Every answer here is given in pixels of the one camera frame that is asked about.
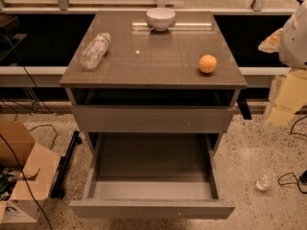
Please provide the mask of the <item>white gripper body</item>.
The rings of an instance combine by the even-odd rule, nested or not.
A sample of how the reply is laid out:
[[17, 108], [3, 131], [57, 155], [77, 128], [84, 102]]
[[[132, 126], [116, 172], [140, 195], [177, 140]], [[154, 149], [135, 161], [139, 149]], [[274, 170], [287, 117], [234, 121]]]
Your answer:
[[307, 68], [307, 1], [284, 24], [278, 54], [289, 67]]

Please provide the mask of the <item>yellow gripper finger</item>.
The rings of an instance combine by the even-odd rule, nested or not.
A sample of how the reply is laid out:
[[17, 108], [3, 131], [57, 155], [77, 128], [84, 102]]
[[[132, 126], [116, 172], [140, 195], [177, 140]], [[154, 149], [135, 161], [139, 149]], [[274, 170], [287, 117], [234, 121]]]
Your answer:
[[279, 51], [280, 36], [282, 35], [282, 33], [282, 28], [273, 32], [270, 36], [268, 36], [264, 41], [259, 44], [258, 50], [268, 54], [277, 53]]

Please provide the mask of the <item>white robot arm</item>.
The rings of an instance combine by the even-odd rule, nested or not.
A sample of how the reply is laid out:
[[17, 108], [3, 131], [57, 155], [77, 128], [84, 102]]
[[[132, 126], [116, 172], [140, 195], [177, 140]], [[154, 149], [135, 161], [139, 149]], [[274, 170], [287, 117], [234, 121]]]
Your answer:
[[263, 128], [275, 132], [307, 104], [307, 1], [301, 3], [282, 28], [262, 41], [258, 50], [278, 53], [280, 62], [290, 67], [288, 74], [272, 82], [265, 111]]

